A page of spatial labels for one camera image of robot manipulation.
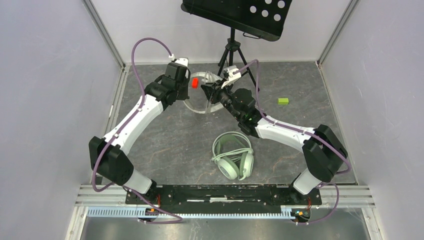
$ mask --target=black music stand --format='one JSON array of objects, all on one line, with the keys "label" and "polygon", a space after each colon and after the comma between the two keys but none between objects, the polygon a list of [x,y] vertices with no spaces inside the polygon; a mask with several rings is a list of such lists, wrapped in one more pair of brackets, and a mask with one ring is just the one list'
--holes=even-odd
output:
[{"label": "black music stand", "polygon": [[[240,54],[244,65],[248,64],[240,42],[235,40],[236,29],[270,42],[280,39],[284,22],[292,0],[182,0],[181,9],[189,14],[214,21],[231,28],[224,53],[218,63],[221,75],[227,56],[228,65],[233,65],[234,52]],[[253,84],[255,78],[248,67],[242,76],[249,73]]]}]

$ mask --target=green block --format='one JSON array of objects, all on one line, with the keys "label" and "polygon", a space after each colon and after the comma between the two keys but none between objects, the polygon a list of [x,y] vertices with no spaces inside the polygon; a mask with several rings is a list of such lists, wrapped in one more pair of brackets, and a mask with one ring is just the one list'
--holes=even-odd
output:
[{"label": "green block", "polygon": [[288,98],[279,98],[278,99],[278,105],[287,105],[289,104],[289,99]]}]

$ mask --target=wall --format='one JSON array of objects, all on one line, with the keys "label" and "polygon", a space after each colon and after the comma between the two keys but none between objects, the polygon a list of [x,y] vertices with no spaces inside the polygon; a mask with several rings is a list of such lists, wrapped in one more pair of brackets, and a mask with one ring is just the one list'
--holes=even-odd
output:
[{"label": "wall", "polygon": [[[162,40],[176,56],[189,57],[191,62],[218,62],[230,37],[228,27],[183,12],[182,0],[92,1],[125,62],[131,61],[134,43],[145,37]],[[239,31],[236,40],[241,42],[248,61],[315,61],[348,3],[349,0],[294,0],[280,40],[254,40]],[[149,42],[139,47],[135,61],[165,63],[166,56],[161,46]]]},{"label": "wall", "polygon": [[360,1],[323,63],[351,160],[389,240],[423,236],[423,7]]},{"label": "wall", "polygon": [[0,239],[64,239],[120,69],[79,0],[2,0],[0,23]]}]

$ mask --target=hole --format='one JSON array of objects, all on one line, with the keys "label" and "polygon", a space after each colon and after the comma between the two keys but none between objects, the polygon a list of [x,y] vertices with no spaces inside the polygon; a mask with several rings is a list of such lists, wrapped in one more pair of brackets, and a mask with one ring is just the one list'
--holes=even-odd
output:
[{"label": "hole", "polygon": [[277,5],[280,9],[282,9],[286,5],[286,3],[284,1],[278,1]]},{"label": "hole", "polygon": [[280,21],[281,20],[281,16],[279,14],[275,14],[274,15],[274,20],[277,21],[277,22]]}]

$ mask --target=ear cushion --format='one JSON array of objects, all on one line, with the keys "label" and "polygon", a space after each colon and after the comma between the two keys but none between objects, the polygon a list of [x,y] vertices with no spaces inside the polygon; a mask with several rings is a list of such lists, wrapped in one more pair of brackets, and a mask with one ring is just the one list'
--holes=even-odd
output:
[{"label": "ear cushion", "polygon": [[240,177],[249,177],[252,174],[253,169],[253,154],[249,152],[243,152],[240,160]]},{"label": "ear cushion", "polygon": [[229,157],[223,156],[216,164],[221,173],[228,179],[234,180],[239,176],[239,168]]}]

